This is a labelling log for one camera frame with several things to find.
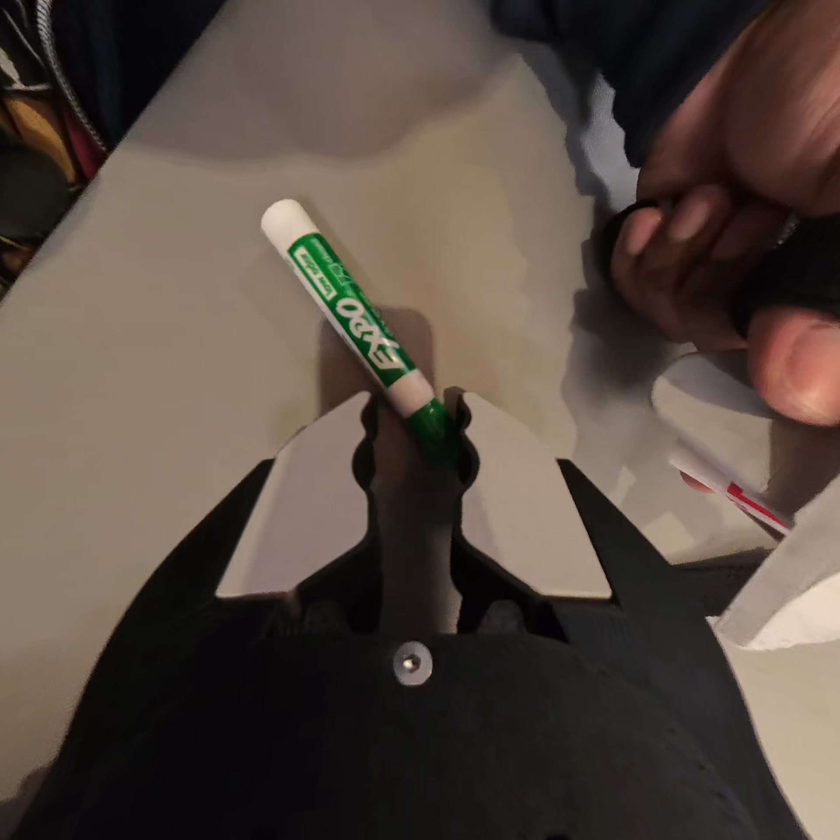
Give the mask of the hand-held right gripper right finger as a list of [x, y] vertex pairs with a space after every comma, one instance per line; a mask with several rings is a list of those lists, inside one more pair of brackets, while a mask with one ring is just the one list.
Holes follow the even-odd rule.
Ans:
[[459, 394], [458, 410], [466, 547], [536, 595], [608, 602], [612, 588], [550, 447], [475, 392]]

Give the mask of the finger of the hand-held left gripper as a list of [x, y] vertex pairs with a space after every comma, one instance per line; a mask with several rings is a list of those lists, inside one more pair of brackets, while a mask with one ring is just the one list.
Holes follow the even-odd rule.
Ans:
[[760, 652], [838, 641], [838, 525], [838, 510], [803, 518], [715, 620], [715, 633]]
[[739, 484], [769, 484], [780, 417], [754, 390], [745, 350], [686, 353], [656, 378], [654, 411]]

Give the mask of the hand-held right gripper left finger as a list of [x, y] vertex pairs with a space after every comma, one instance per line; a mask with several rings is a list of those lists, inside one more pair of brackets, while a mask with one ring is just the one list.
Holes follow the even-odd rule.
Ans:
[[371, 484], [377, 403], [359, 392], [276, 455], [217, 597], [295, 595], [361, 602], [382, 591]]

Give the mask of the red marker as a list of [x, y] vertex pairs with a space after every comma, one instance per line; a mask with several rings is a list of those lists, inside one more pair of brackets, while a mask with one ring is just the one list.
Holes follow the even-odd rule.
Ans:
[[678, 444], [668, 454], [668, 462], [677, 469], [689, 486], [726, 498], [741, 512], [780, 537], [791, 533], [791, 520], [784, 519], [771, 510], [695, 450]]

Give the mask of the green marker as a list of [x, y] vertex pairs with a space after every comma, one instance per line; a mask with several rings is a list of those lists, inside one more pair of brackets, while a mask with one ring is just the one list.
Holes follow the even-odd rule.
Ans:
[[421, 453], [436, 466], [456, 469], [458, 435], [445, 405], [303, 206], [293, 199], [275, 202], [260, 226], [333, 330], [381, 387]]

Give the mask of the person's left forearm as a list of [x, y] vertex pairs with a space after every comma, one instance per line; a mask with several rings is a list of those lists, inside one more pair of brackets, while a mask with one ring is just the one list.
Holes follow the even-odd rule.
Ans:
[[657, 133], [771, 1], [496, 1], [503, 34], [572, 44], [614, 90], [625, 154], [642, 167]]

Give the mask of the person's left hand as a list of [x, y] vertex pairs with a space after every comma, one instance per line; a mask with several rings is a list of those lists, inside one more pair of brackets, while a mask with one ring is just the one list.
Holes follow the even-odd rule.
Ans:
[[615, 288], [669, 341], [745, 349], [757, 393], [778, 414], [839, 417], [838, 321], [776, 306], [748, 335], [736, 289], [790, 215], [838, 212], [839, 12], [835, 1], [774, 2], [677, 108], [639, 172], [638, 209], [612, 257]]

